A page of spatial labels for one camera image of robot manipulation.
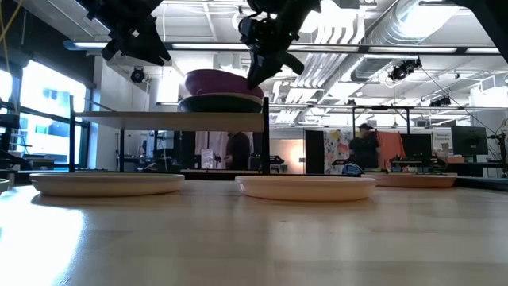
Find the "cap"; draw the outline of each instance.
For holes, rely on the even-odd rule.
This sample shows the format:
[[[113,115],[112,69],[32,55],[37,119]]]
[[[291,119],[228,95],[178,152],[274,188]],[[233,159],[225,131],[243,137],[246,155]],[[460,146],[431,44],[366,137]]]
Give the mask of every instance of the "cap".
[[[358,127],[358,128],[360,128],[360,129],[367,129],[367,130],[373,129],[373,127],[368,125],[367,123],[364,123],[364,124],[360,125],[360,127]]]

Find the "camera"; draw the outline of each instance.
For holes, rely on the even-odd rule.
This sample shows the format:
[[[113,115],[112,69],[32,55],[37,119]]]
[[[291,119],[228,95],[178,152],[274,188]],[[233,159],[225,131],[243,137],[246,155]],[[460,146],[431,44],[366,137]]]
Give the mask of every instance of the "camera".
[[[133,73],[130,75],[130,79],[133,83],[143,83],[144,70],[143,67],[135,67]]]

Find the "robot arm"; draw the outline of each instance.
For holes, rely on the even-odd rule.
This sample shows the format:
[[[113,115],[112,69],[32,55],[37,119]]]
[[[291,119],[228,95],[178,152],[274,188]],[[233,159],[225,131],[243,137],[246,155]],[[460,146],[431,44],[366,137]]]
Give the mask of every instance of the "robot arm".
[[[280,71],[283,64],[296,74],[303,73],[304,65],[287,53],[291,42],[298,40],[298,31],[311,10],[321,12],[321,0],[251,0],[249,5],[257,14],[277,14],[257,21],[245,17],[239,27],[240,41],[250,48],[251,67],[248,88],[257,87]]]
[[[88,19],[97,18],[110,30],[112,40],[102,50],[106,60],[111,60],[118,51],[160,66],[164,65],[163,59],[171,59],[157,33],[156,18],[151,15],[162,0],[76,1],[88,11]]]

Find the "computer screen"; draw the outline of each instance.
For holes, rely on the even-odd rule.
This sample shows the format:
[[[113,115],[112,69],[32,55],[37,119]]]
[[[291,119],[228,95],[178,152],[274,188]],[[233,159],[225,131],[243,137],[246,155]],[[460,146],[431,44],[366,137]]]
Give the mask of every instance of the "computer screen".
[[[484,127],[453,126],[453,152],[463,156],[488,155],[487,131]]]

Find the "spotlight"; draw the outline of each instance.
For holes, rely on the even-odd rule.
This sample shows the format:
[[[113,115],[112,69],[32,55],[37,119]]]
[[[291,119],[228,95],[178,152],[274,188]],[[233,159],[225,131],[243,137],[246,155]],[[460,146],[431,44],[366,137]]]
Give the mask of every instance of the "spotlight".
[[[421,68],[420,57],[416,60],[404,60],[402,64],[395,65],[393,71],[388,75],[388,77],[395,81],[403,80],[408,75],[412,74],[414,70]]]
[[[440,106],[449,106],[452,104],[452,100],[449,96],[443,96],[442,98],[438,98],[430,102],[430,107],[440,107]]]
[[[130,75],[133,83],[143,83],[144,69],[143,67],[135,67],[133,73]]]

